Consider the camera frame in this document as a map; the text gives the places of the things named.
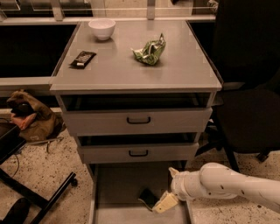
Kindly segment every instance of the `gray tabletop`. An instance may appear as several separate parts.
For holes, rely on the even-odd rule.
[[[135,60],[133,49],[164,34],[166,48],[155,66]],[[85,69],[69,64],[81,51],[97,55]],[[93,36],[88,22],[82,22],[60,70],[52,79],[53,91],[182,89],[213,92],[221,89],[213,69],[200,49],[186,21],[116,22],[111,39]]]

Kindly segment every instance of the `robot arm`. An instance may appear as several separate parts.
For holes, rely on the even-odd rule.
[[[153,207],[157,213],[177,205],[179,200],[232,199],[237,195],[280,213],[280,181],[246,176],[216,163],[193,172],[169,170],[173,177],[171,192]]]

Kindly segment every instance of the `brown bag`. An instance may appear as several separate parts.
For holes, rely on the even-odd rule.
[[[24,129],[22,129],[21,125],[18,125],[17,118],[14,115],[11,116],[12,121],[21,128],[19,135],[27,142],[43,141],[53,138],[62,131],[62,119],[57,117],[44,103],[25,91],[19,90],[12,93],[7,103],[13,109],[20,103],[29,103],[34,113],[36,113],[36,115],[33,116],[33,121],[28,127],[24,127]],[[22,117],[23,123],[25,123],[27,118],[28,116]]]

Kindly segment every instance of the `drawer handle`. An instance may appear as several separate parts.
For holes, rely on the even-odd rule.
[[[133,154],[133,152],[131,152],[131,150],[129,151],[129,155],[130,155],[132,158],[147,157],[148,154],[149,154],[148,151],[146,151],[144,154]]]
[[[140,119],[131,119],[131,118],[126,118],[127,123],[129,124],[147,124],[151,122],[151,117],[148,116],[146,120],[140,120]]]

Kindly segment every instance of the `terrazzo floor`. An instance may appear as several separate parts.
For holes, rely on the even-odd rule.
[[[1,168],[14,179],[28,186],[46,199],[50,199],[55,190],[69,175],[76,173],[78,185],[69,186],[61,195],[45,218],[43,224],[83,224],[88,223],[93,181],[87,167],[81,163],[76,152],[76,144],[67,130],[59,135],[61,141],[47,145],[25,146],[20,154],[10,157]],[[267,161],[259,164],[255,155],[237,155],[241,172],[256,177],[280,180],[278,152],[270,153]],[[188,171],[198,170],[207,162],[218,162],[228,166],[224,151],[210,150],[187,164]],[[0,219],[20,197],[10,188],[0,183]],[[242,197],[234,199],[196,199],[190,202],[192,220],[195,224],[243,224],[243,223],[280,223],[280,214],[259,206]],[[31,207],[25,221],[30,223],[39,208]]]

